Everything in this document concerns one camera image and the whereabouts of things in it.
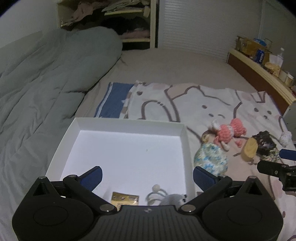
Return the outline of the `blue pepsi can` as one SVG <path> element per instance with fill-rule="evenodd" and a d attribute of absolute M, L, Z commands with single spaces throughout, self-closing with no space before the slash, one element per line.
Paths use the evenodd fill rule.
<path fill-rule="evenodd" d="M 264 56 L 265 56 L 265 52 L 263 50 L 261 50 L 261 49 L 258 49 L 256 54 L 255 54 L 254 61 L 261 65 L 263 60 L 264 60 Z"/>

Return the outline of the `white jar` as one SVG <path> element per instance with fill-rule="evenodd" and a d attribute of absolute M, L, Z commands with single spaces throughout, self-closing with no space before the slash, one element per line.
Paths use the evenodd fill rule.
<path fill-rule="evenodd" d="M 287 76 L 285 78 L 285 84 L 291 87 L 293 84 L 293 80 L 294 80 L 294 77 L 290 73 L 287 73 Z"/>

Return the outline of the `grey-green duvet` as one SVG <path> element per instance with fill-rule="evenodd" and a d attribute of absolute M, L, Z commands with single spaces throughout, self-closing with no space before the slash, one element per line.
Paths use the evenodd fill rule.
<path fill-rule="evenodd" d="M 1 76 L 1 210 L 43 175 L 86 92 L 117 62 L 116 32 L 54 30 Z"/>

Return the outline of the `clear plastic bottle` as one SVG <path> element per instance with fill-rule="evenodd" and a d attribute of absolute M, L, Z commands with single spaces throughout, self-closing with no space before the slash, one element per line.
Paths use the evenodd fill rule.
<path fill-rule="evenodd" d="M 280 53 L 277 55 L 278 58 L 280 58 L 282 61 L 284 60 L 283 54 L 285 52 L 285 49 L 283 47 L 280 48 Z"/>

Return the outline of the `floral blue fabric pouch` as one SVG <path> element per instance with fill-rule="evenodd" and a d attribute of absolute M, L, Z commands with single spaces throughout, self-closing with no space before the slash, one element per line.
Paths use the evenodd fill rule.
<path fill-rule="evenodd" d="M 228 158 L 221 147 L 210 142 L 210 135 L 204 134 L 201 147 L 194 156 L 194 165 L 219 176 L 228 170 Z"/>

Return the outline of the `oval wooden block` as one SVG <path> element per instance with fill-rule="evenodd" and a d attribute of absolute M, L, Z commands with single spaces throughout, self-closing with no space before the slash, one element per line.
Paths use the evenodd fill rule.
<path fill-rule="evenodd" d="M 255 157 L 257 149 L 258 149 L 257 140 L 255 138 L 249 138 L 242 148 L 242 151 L 241 151 L 242 159 L 244 161 L 251 161 Z"/>

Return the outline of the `white speckled crochet toy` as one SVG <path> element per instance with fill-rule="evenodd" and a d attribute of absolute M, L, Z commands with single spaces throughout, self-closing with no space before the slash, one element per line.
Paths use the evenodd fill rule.
<path fill-rule="evenodd" d="M 279 142 L 283 147 L 286 147 L 290 140 L 292 139 L 292 133 L 290 131 L 284 131 L 282 132 Z"/>

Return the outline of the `cartoon cat patterned cloth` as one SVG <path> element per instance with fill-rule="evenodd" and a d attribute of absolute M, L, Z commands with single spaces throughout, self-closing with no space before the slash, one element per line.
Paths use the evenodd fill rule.
<path fill-rule="evenodd" d="M 268 131 L 276 149 L 294 150 L 292 139 L 286 147 L 280 142 L 287 126 L 272 98 L 266 92 L 246 93 L 234 89 L 213 89 L 193 83 L 163 84 L 137 81 L 133 84 L 111 82 L 102 101 L 98 104 L 97 118 L 126 118 L 131 120 L 170 121 L 183 123 L 187 129 L 191 155 L 194 158 L 201 147 L 202 136 L 210 135 L 214 143 L 215 133 L 212 121 L 229 124 L 239 118 L 245 126 L 245 136 L 236 138 L 242 141 L 239 148 L 232 140 L 225 174 L 234 179 L 256 175 L 278 205 L 283 216 L 281 238 L 295 238 L 295 193 L 284 192 L 277 178 L 260 174 L 257 163 L 261 160 L 256 153 L 251 161 L 244 161 L 241 151 L 249 138 L 259 132 Z"/>

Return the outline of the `pink crochet doll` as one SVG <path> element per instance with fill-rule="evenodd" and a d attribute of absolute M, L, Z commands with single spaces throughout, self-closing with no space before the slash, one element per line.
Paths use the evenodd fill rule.
<path fill-rule="evenodd" d="M 230 123 L 220 124 L 217 120 L 212 121 L 212 130 L 215 133 L 214 144 L 220 146 L 226 152 L 229 151 L 229 143 L 234 140 L 237 147 L 242 147 L 242 141 L 236 140 L 245 136 L 247 130 L 239 118 L 233 118 Z"/>

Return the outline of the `dark crochet flower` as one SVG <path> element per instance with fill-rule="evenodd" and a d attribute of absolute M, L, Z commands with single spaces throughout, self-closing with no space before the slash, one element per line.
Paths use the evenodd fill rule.
<path fill-rule="evenodd" d="M 257 141 L 257 153 L 260 155 L 269 155 L 269 152 L 276 147 L 268 131 L 259 132 L 252 137 Z"/>

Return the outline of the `yellow card box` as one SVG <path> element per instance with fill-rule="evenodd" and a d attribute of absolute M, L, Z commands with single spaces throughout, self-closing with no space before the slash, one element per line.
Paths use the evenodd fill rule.
<path fill-rule="evenodd" d="M 139 196 L 113 192 L 111 196 L 111 204 L 120 207 L 122 205 L 138 205 Z"/>

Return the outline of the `tissue pack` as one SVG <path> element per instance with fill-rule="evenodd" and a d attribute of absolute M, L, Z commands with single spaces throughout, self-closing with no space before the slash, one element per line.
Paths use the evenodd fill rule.
<path fill-rule="evenodd" d="M 283 64 L 283 56 L 278 54 L 278 55 L 269 55 L 269 64 L 271 68 L 278 68 L 280 69 L 282 64 Z"/>

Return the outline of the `brown cardboard box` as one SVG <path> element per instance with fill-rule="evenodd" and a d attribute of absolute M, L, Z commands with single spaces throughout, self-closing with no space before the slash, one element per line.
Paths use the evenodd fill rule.
<path fill-rule="evenodd" d="M 267 53 L 269 52 L 266 46 L 263 46 L 262 44 L 259 44 L 252 39 L 241 36 L 237 36 L 235 49 L 252 59 L 255 58 L 257 50 L 261 50 Z"/>

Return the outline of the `wooden headboard ledge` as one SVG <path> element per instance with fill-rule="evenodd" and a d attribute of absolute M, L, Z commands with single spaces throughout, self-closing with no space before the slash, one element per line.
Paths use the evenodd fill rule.
<path fill-rule="evenodd" d="M 241 52 L 230 49 L 227 64 L 233 67 L 257 91 L 266 91 L 273 98 L 282 114 L 285 114 L 287 109 L 295 103 L 292 91 L 280 79 Z"/>

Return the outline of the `cream wall shelf unit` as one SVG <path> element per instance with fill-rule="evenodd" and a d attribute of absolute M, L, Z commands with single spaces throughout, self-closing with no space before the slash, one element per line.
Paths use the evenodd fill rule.
<path fill-rule="evenodd" d="M 57 1 L 59 27 L 67 31 L 113 29 L 124 50 L 158 46 L 159 1 Z"/>

